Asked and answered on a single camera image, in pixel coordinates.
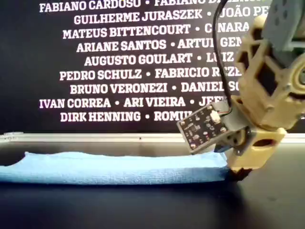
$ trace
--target blue microfiber cloth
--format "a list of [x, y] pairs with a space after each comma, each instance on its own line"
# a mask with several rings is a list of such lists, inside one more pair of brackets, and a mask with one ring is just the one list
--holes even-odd
[[160, 185], [222, 181], [224, 154], [102, 156], [80, 152], [33, 154], [0, 166], [0, 182], [69, 185]]

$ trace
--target black cable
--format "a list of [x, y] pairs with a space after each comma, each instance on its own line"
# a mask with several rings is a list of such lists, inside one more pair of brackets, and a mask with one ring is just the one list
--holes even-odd
[[221, 80], [222, 80], [223, 86], [224, 86], [224, 94], [227, 97], [229, 107], [231, 107], [232, 106], [231, 92], [229, 89], [227, 77], [226, 77], [225, 70], [224, 70], [224, 63], [221, 59], [221, 53], [220, 53], [220, 50], [218, 49], [217, 29], [216, 29], [218, 18], [220, 16], [220, 14], [222, 13], [223, 8], [224, 8], [225, 4], [227, 3], [227, 1], [228, 0], [221, 0], [221, 2], [217, 6], [217, 9], [215, 11], [214, 18], [213, 18], [212, 36], [213, 36], [214, 52], [215, 52], [216, 59], [217, 59], [217, 66], [219, 68], [220, 77], [221, 77]]

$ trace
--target robotic arm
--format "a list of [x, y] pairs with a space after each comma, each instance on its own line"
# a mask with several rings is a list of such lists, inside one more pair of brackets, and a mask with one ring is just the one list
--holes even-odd
[[257, 17], [243, 37], [235, 64], [243, 74], [240, 95], [226, 93], [228, 101], [211, 103], [177, 125], [191, 154], [216, 144], [214, 151], [226, 153], [241, 180], [266, 163], [305, 112], [305, 1], [273, 0], [268, 16]]

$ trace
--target black table surface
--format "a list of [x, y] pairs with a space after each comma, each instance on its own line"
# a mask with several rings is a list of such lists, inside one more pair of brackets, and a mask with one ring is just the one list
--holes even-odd
[[[238, 183], [175, 186], [0, 185], [3, 229], [304, 229], [305, 144], [281, 144], [262, 169]], [[24, 151], [185, 155], [181, 144], [9, 143], [0, 164]]]

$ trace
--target black backdrop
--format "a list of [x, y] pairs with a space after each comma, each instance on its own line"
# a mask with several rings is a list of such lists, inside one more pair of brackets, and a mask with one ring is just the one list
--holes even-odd
[[[154, 112], [166, 111], [194, 111], [200, 107], [198, 104], [202, 96], [223, 96], [223, 92], [182, 92], [181, 82], [217, 82], [219, 77], [212, 76], [212, 68], [216, 67], [215, 62], [207, 62], [207, 53], [212, 53], [213, 48], [189, 48], [178, 49], [180, 39], [211, 38], [211, 33], [205, 31], [205, 25], [212, 23], [213, 13], [217, 6], [215, 0], [206, 0], [204, 4], [154, 6], [154, 0], [146, 4], [142, 0], [139, 8], [103, 9], [85, 11], [64, 11], [40, 13], [42, 1], [31, 0], [5, 0], [0, 7], [0, 132], [31, 132], [31, 133], [169, 133], [177, 132], [176, 121], [154, 121]], [[229, 2], [227, 8], [236, 13], [239, 8], [246, 15], [238, 17], [221, 18], [220, 22], [246, 22], [252, 23], [257, 14], [261, 14], [259, 7], [266, 7], [270, 1], [246, 1]], [[144, 16], [145, 11], [170, 11], [185, 9], [202, 9], [202, 19], [180, 19], [166, 21], [138, 21], [121, 23], [100, 23], [75, 25], [75, 15], [87, 14], [108, 14], [120, 12], [140, 12]], [[175, 25], [190, 24], [189, 34], [180, 35], [154, 35], [154, 36], [126, 36], [126, 37], [105, 37], [92, 39], [63, 39], [63, 30], [77, 30], [90, 28], [128, 27], [128, 26], [149, 26], [149, 25]], [[238, 38], [244, 31], [220, 32], [219, 37], [233, 37], [232, 44], [236, 45]], [[110, 42], [110, 41], [141, 41], [141, 40], [166, 40], [164, 50], [140, 50], [140, 51], [110, 51], [110, 52], [83, 52], [77, 53], [79, 43], [85, 42]], [[236, 52], [238, 47], [222, 47], [223, 52]], [[135, 64], [135, 65], [111, 65], [111, 66], [84, 66], [88, 56], [105, 55], [135, 55], [165, 53], [186, 53], [193, 54], [191, 63], [172, 64]], [[233, 67], [233, 62], [225, 62], [226, 66]], [[210, 71], [208, 77], [197, 78], [155, 78], [156, 68], [184, 68], [184, 67], [207, 67]], [[141, 69], [141, 79], [119, 79], [119, 80], [92, 80], [92, 81], [60, 81], [60, 71], [90, 71], [107, 69]], [[233, 85], [236, 85], [238, 76], [229, 77]], [[70, 94], [71, 84], [116, 84], [116, 83], [167, 83], [167, 91], [164, 93], [137, 93], [118, 94], [112, 93], [109, 88], [107, 94]], [[145, 103], [145, 97], [179, 97], [182, 96], [185, 102], [183, 107], [149, 107]], [[123, 107], [126, 98], [142, 97], [143, 107]], [[76, 99], [76, 98], [108, 98], [111, 107], [108, 108], [40, 108], [40, 99]], [[61, 122], [62, 112], [136, 112], [141, 113], [140, 121], [130, 122]], [[291, 132], [303, 133], [302, 120]]]

